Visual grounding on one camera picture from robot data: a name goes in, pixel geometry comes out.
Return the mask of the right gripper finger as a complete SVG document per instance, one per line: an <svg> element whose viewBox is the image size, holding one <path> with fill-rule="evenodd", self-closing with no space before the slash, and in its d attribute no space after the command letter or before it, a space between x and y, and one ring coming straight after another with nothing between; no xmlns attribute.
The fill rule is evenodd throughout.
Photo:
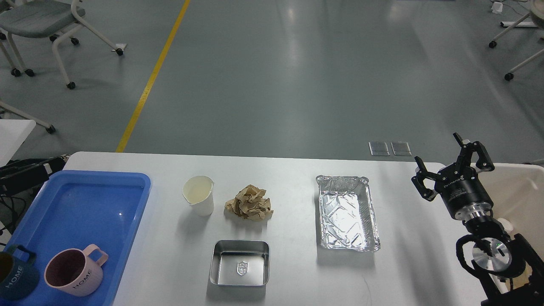
<svg viewBox="0 0 544 306"><path fill-rule="evenodd" d="M415 156L414 160L416 161L417 169L416 174L411 178L411 181L423 199L433 201L438 193L434 189L427 188L424 184L424 180L441 181L442 176L438 173L429 172L420 157Z"/></svg>
<svg viewBox="0 0 544 306"><path fill-rule="evenodd" d="M470 142L468 139L462 139L458 133L453 133L453 136L461 147L457 160L454 163L454 174L461 175L465 168L472 168L470 165L472 163L473 153L478 155L478 160L476 161L476 167L479 170L478 173L492 172L495 170L495 165L482 143L479 141Z"/></svg>

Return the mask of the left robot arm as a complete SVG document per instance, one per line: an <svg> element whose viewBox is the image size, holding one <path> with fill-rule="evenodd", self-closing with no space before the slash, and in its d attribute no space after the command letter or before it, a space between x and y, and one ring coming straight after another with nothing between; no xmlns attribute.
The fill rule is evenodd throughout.
<svg viewBox="0 0 544 306"><path fill-rule="evenodd" d="M13 196L46 182L54 173L61 171L70 155L48 159L18 159L0 169L0 193Z"/></svg>

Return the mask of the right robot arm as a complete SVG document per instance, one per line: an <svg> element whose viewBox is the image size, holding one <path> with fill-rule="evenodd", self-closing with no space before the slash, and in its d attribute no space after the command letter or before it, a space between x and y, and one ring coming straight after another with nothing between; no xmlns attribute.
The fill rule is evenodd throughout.
<svg viewBox="0 0 544 306"><path fill-rule="evenodd" d="M433 173L416 156L412 183L427 201L440 195L451 218L468 230L457 240L455 254L480 281L487 296L482 306L542 306L543 260L522 234L511 237L494 217L493 201L479 180L479 173L495 170L487 149L453 136L460 146L456 161Z"/></svg>

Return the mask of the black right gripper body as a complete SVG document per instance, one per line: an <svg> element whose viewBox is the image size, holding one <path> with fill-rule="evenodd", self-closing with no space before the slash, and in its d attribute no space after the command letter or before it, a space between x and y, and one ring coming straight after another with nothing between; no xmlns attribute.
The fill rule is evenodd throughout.
<svg viewBox="0 0 544 306"><path fill-rule="evenodd" d="M446 180L437 180L434 189L453 219L468 221L492 214L493 201L480 182L475 168L469 165L456 170L455 165L449 165L438 173Z"/></svg>

